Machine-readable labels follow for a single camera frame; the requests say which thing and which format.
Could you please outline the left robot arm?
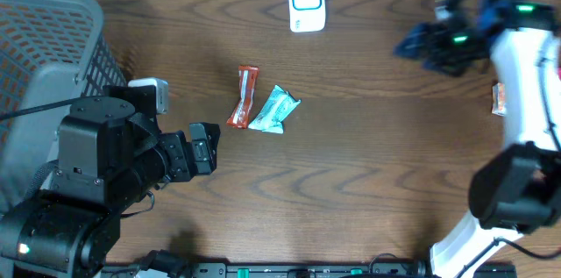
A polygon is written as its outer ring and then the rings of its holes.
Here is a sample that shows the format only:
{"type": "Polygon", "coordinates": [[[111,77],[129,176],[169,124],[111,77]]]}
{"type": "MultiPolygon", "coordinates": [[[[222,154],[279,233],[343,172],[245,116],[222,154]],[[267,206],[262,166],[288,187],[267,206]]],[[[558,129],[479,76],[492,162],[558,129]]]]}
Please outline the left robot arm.
{"type": "Polygon", "coordinates": [[[84,97],[60,124],[59,156],[48,189],[1,220],[3,277],[93,277],[120,238],[129,208],[170,182],[217,167],[220,128],[193,123],[163,133],[119,98],[84,97]]]}

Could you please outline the orange white snack packet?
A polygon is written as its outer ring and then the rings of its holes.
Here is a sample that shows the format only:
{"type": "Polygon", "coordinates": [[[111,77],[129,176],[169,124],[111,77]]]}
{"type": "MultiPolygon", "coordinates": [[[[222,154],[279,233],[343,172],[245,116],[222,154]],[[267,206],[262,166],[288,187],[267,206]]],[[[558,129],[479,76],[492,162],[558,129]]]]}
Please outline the orange white snack packet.
{"type": "Polygon", "coordinates": [[[504,117],[507,113],[505,87],[501,82],[497,82],[492,87],[492,113],[497,116],[504,117]]]}

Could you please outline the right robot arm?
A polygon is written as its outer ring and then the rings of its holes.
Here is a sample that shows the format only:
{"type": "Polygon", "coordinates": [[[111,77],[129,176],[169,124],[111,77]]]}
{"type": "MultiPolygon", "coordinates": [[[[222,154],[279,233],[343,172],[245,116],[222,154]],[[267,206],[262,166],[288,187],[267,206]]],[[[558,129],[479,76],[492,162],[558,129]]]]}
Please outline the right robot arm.
{"type": "Polygon", "coordinates": [[[501,152],[479,170],[461,221],[430,248],[415,275],[473,277],[504,246],[560,218],[560,23],[556,10],[529,0],[482,0],[476,22],[463,0],[442,0],[394,54],[461,76],[490,61],[504,87],[501,152]]]}

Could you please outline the teal snack packet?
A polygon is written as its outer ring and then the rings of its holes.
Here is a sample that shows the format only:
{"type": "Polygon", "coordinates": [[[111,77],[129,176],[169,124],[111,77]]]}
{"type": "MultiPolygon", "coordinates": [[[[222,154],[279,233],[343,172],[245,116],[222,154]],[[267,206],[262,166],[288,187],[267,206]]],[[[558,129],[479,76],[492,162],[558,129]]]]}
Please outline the teal snack packet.
{"type": "Polygon", "coordinates": [[[301,103],[279,85],[275,85],[249,129],[276,134],[284,133],[283,121],[301,103]]]}

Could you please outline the red-orange snack bar wrapper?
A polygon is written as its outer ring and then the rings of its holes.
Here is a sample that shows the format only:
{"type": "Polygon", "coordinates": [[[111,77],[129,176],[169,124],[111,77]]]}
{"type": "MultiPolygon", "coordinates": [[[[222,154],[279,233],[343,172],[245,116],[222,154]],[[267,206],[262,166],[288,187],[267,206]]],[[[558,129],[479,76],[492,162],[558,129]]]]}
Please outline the red-orange snack bar wrapper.
{"type": "Polygon", "coordinates": [[[249,125],[250,111],[253,105],[253,94],[259,76],[259,68],[256,66],[239,66],[238,76],[240,98],[237,106],[227,120],[227,125],[238,129],[246,129],[249,125]]]}

